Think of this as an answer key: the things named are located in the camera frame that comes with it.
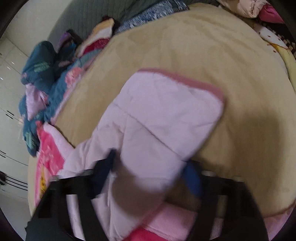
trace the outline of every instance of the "white wall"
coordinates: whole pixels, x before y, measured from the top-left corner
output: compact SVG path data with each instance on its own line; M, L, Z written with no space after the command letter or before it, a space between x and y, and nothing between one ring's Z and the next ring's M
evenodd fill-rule
M25 227L31 219L28 203L0 194L0 207L14 230L25 240Z
M7 38L25 55L46 40L71 0L29 0L9 24Z

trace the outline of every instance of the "mattress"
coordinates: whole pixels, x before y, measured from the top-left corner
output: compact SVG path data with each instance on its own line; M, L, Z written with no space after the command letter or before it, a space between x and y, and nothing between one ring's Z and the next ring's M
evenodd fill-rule
M196 4L114 36L57 118L56 127L72 145L91 136L140 68L162 68L222 89L224 115L193 159L203 157L203 167L221 177L241 176L264 217L294 203L296 96L283 68L247 24L222 9ZM31 211L35 163L31 158Z

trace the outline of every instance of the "wardrobe door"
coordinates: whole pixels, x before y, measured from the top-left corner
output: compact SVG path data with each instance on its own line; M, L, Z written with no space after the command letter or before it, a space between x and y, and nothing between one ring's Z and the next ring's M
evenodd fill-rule
M5 61L0 66L0 84L19 98L22 98L25 94L25 86L20 81L20 74Z
M7 114L12 117L19 119L20 112L18 110L18 105L20 98L13 94L4 85L0 85L0 108L4 110Z
M28 57L22 51L20 51L17 47L14 47L5 58L5 61L21 74L27 59Z
M19 198L22 198L23 202L28 201L28 188L23 183L17 185L12 182L7 182L5 186L1 187L1 190L5 193L10 194L10 196L17 196Z
M8 39L0 41L0 56L1 58L6 58L10 51L13 50L14 45Z
M0 171L16 180L27 183L28 166L19 163L4 154L0 154Z
M3 110L0 110L0 151L20 163L29 163L27 146L22 140L22 125Z

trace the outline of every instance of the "pink pillow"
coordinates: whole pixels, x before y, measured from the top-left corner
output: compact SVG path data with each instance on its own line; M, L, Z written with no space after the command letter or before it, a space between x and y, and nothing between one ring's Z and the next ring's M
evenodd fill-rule
M285 23L281 16L270 4L265 4L259 13L259 18L268 23Z
M26 85L26 105L29 121L32 120L39 111L46 108L47 97L47 94L38 90L34 85Z

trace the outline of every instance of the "grey headboard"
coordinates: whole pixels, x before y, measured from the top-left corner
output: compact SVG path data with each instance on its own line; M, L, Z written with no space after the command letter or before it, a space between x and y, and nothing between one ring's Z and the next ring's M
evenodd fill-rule
M62 34L73 29L82 39L86 39L92 29L109 16L122 22L141 13L161 0L73 0L65 9L52 29L48 41L57 46ZM216 0L183 0L186 4L195 2L218 5Z

